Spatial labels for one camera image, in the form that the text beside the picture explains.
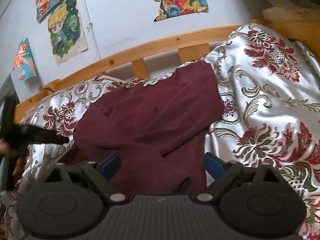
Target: ribbed black surface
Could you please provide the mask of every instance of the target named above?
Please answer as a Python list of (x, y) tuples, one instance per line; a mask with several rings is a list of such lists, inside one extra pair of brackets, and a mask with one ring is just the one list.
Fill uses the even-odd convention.
[[(231, 230), (220, 220), (214, 208), (195, 204), (188, 196), (136, 196), (127, 205), (112, 207), (102, 223), (92, 231), (71, 239), (245, 240), (258, 238), (244, 236)], [(299, 240), (301, 238), (293, 235), (281, 239)]]

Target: silver screw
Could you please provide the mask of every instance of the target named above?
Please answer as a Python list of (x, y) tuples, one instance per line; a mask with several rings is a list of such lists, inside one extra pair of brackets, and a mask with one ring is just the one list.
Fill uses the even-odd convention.
[(122, 201), (125, 200), (125, 195), (120, 194), (120, 193), (113, 194), (113, 195), (111, 195), (110, 199), (111, 199), (113, 202), (122, 202)]
[(209, 202), (213, 199), (213, 196), (207, 193), (201, 193), (197, 196), (197, 199), (202, 202)]

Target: maroon fabric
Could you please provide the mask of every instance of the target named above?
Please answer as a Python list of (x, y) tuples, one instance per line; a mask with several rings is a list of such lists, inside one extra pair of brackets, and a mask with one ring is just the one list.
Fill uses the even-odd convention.
[(121, 168), (110, 182), (123, 193), (196, 193), (206, 187), (205, 130), (223, 111), (211, 65), (198, 61), (156, 85), (103, 95), (74, 140), (87, 160), (117, 151)]

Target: round black disc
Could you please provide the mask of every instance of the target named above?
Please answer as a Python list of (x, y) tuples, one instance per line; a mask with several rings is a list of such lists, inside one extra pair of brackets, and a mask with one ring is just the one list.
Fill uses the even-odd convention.
[(64, 183), (46, 183), (29, 190), (17, 206), (19, 222), (28, 234), (41, 237), (72, 237), (90, 229), (104, 210), (94, 192)]
[(294, 192), (266, 192), (253, 185), (235, 188), (220, 202), (221, 214), (234, 229), (259, 237), (293, 234), (306, 217), (306, 207)]

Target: bedspread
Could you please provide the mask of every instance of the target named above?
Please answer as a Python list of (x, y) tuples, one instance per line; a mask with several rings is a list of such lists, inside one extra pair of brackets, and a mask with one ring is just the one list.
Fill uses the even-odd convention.
[[(320, 239), (318, 61), (301, 42), (289, 41), (255, 24), (240, 27), (201, 60), (211, 64), (224, 101), (223, 117), (210, 126), (212, 150), (225, 161), (238, 160), (246, 166), (271, 163), (306, 204), (308, 212), (300, 235)], [(144, 85), (154, 85), (171, 75)], [(14, 193), (1, 192), (0, 236), (23, 236), (15, 215), (16, 200), (70, 149), (73, 128), (89, 103), (123, 85), (95, 78), (45, 98), (27, 114), (24, 122), (55, 129), (69, 136), (71, 142), (29, 147), (32, 155), (19, 189), (17, 185)]]

